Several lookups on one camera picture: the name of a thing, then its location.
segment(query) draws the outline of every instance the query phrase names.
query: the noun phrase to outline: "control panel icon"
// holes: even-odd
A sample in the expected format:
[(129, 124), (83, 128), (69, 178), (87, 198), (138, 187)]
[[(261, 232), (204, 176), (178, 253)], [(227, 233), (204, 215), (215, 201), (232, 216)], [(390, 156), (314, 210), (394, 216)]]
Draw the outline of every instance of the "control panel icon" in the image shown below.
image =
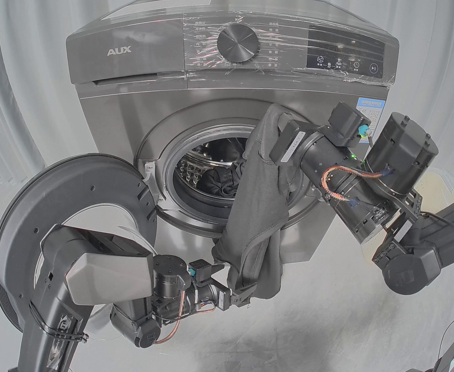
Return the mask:
[(376, 63), (372, 63), (372, 64), (370, 65), (370, 72), (371, 72), (372, 74), (375, 74), (375, 73), (377, 73), (378, 71), (379, 71), (379, 65), (377, 65)]

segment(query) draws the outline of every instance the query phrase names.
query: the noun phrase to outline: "black cloth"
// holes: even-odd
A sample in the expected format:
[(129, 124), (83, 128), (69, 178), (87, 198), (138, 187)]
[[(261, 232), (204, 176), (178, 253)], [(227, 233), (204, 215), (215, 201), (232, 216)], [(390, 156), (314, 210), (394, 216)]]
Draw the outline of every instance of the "black cloth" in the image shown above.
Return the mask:
[(232, 163), (227, 168), (215, 167), (207, 170), (196, 184), (196, 189), (209, 195), (232, 198), (236, 195), (241, 181), (244, 164), (245, 160), (242, 160)]
[(242, 178), (222, 237), (211, 254), (227, 262), (230, 288), (257, 283), (254, 296), (268, 299), (280, 290), (280, 229), (289, 218), (287, 198), (299, 168), (277, 166), (269, 153), (279, 138), (279, 117), (289, 112), (272, 104), (246, 143)]

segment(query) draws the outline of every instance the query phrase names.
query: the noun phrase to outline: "control dial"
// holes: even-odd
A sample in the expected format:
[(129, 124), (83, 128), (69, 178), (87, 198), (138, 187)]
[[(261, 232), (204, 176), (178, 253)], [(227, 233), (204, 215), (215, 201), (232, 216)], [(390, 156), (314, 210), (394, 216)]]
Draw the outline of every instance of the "control dial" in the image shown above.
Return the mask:
[(229, 25), (218, 35), (218, 51), (230, 62), (248, 61), (255, 56), (258, 46), (258, 37), (253, 29), (240, 23)]

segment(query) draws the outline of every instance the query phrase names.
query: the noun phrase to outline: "robotic arm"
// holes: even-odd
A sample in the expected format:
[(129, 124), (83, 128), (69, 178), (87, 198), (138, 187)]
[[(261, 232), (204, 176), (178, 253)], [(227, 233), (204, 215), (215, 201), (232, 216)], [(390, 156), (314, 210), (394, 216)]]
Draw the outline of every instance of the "robotic arm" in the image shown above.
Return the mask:
[(289, 120), (270, 157), (300, 166), (360, 243), (386, 229), (373, 262), (390, 289), (418, 292), (454, 263), (454, 203), (438, 214), (422, 212), (413, 189), (437, 146), (408, 116), (392, 113), (360, 161), (349, 147), (366, 135), (367, 117), (339, 103), (329, 124)]
[(211, 275), (223, 269), (199, 259), (187, 264), (156, 255), (130, 239), (55, 225), (41, 242), (44, 262), (29, 304), (17, 368), (67, 372), (94, 305), (111, 304), (113, 326), (136, 347), (163, 343), (161, 327), (213, 305), (247, 304), (256, 285), (231, 293)]
[[(386, 229), (373, 262), (389, 288), (413, 294), (454, 263), (454, 203), (438, 214), (420, 209), (422, 197), (413, 186), (438, 154), (429, 134), (407, 116), (392, 113), (360, 161), (349, 148), (367, 135), (369, 125), (344, 103), (333, 110), (328, 126), (286, 116), (270, 157), (300, 167), (360, 243)], [(146, 348), (170, 339), (181, 319), (212, 310), (202, 307), (224, 311), (248, 304), (256, 288), (232, 292), (211, 277), (223, 265), (153, 256), (106, 233), (55, 225), (41, 248), (44, 264), (29, 304), (17, 372), (67, 372), (78, 343), (87, 341), (84, 328), (94, 305), (113, 304), (113, 326)], [(171, 334), (158, 340), (162, 326), (172, 323)]]

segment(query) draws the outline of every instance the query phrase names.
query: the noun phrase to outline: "cable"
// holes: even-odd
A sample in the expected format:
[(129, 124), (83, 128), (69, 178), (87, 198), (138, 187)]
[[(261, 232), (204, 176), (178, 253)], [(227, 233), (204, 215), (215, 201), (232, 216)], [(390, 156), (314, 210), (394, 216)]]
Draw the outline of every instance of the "cable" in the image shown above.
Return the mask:
[(447, 332), (447, 330), (449, 329), (449, 327), (450, 327), (451, 325), (453, 325), (453, 324), (454, 324), (454, 319), (453, 319), (453, 321), (447, 326), (446, 330), (444, 331), (444, 335), (442, 335), (441, 344), (439, 345), (439, 354), (437, 355), (437, 359), (439, 359), (440, 356), (441, 356), (441, 347), (442, 347), (442, 341), (444, 340), (444, 336), (446, 335), (446, 332)]
[(356, 168), (345, 167), (342, 165), (332, 165), (323, 172), (322, 187), (331, 197), (336, 198), (337, 200), (349, 202), (349, 203), (351, 203), (351, 206), (361, 203), (361, 204), (371, 205), (372, 207), (374, 207), (372, 204), (362, 202), (357, 197), (349, 198), (349, 197), (340, 195), (339, 193), (336, 193), (335, 191), (331, 191), (329, 189), (329, 185), (327, 184), (327, 181), (330, 180), (329, 179), (330, 172), (335, 171), (335, 170), (340, 170), (340, 171), (348, 172), (350, 174), (354, 174), (359, 177), (367, 177), (367, 178), (371, 178), (371, 179), (377, 179), (379, 177), (383, 177), (391, 172), (387, 168), (384, 169), (382, 172), (366, 172), (366, 171), (358, 170)]
[(200, 310), (200, 311), (198, 311), (198, 312), (195, 312), (194, 314), (211, 313), (211, 312), (214, 312), (216, 308), (217, 308), (217, 307), (216, 307), (215, 305), (213, 305), (213, 308), (210, 308), (210, 309), (208, 309), (208, 310), (202, 310), (202, 311)]
[(34, 318), (34, 321), (46, 335), (51, 336), (55, 339), (63, 340), (65, 342), (87, 343), (87, 339), (89, 339), (89, 335), (87, 333), (67, 333), (63, 331), (58, 331), (44, 322), (44, 319), (42, 318), (41, 314), (37, 310), (37, 307), (34, 305), (34, 303), (32, 302), (29, 303), (29, 310), (30, 313), (32, 314), (32, 317)]
[(169, 341), (171, 338), (173, 338), (173, 336), (175, 335), (175, 332), (177, 332), (177, 329), (179, 328), (179, 324), (180, 324), (180, 317), (182, 317), (182, 310), (184, 308), (184, 298), (185, 298), (185, 296), (186, 296), (186, 291), (182, 291), (181, 294), (180, 294), (180, 307), (179, 307), (179, 316), (178, 316), (179, 319), (175, 323), (175, 326), (174, 326), (172, 332), (170, 332), (166, 338), (163, 338), (161, 340), (157, 340), (155, 342), (155, 344), (162, 344), (162, 343), (165, 343), (165, 342)]
[(441, 222), (444, 222), (446, 225), (450, 225), (450, 226), (454, 227), (454, 223), (453, 222), (450, 222), (447, 219), (444, 219), (442, 216), (439, 216), (437, 214), (433, 214), (432, 212), (420, 211), (420, 214), (431, 216), (432, 218), (435, 218), (435, 219), (440, 220)]
[(157, 319), (161, 319), (161, 320), (164, 320), (164, 321), (179, 321), (181, 319), (185, 319), (186, 317), (190, 317), (190, 316), (198, 314), (198, 313), (211, 313), (211, 312), (214, 312), (217, 309), (217, 307), (215, 306), (214, 303), (202, 303), (201, 307), (204, 307), (206, 305), (213, 305), (213, 308), (210, 308), (208, 310), (200, 310), (200, 311), (197, 311), (197, 312), (194, 312), (194, 313), (188, 313), (188, 314), (183, 315), (180, 318), (176, 318), (176, 319), (166, 319), (165, 317), (160, 317), (159, 315), (155, 315), (155, 317)]

